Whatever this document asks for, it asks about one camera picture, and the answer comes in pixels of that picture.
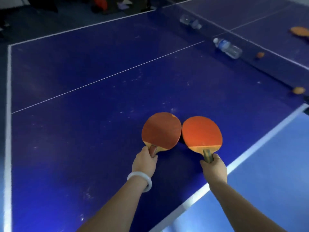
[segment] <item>ping pong paddle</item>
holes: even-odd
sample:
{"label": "ping pong paddle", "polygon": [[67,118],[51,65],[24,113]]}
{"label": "ping pong paddle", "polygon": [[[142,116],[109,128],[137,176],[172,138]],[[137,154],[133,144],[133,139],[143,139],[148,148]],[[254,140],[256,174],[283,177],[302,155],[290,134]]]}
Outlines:
{"label": "ping pong paddle", "polygon": [[296,36],[309,37],[309,29],[305,27],[292,27],[290,31]]}
{"label": "ping pong paddle", "polygon": [[141,138],[152,158],[160,151],[172,149],[179,141],[180,135],[180,120],[168,112],[156,113],[149,117],[141,131]]}
{"label": "ping pong paddle", "polygon": [[202,154],[207,163],[214,160],[212,154],[222,146],[219,127],[203,116],[188,118],[182,125],[182,137],[188,148]]}

